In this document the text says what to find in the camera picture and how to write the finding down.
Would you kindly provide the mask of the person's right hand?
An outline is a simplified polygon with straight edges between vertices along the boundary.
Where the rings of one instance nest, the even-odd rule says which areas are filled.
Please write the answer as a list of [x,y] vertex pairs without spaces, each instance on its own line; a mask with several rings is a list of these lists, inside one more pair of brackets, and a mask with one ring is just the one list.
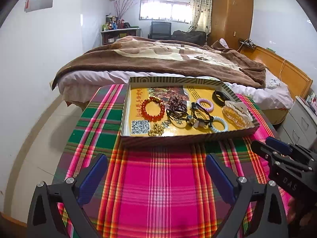
[[303,202],[290,198],[288,201],[287,222],[291,224],[296,219],[300,220],[301,227],[316,226],[316,205],[308,207]]

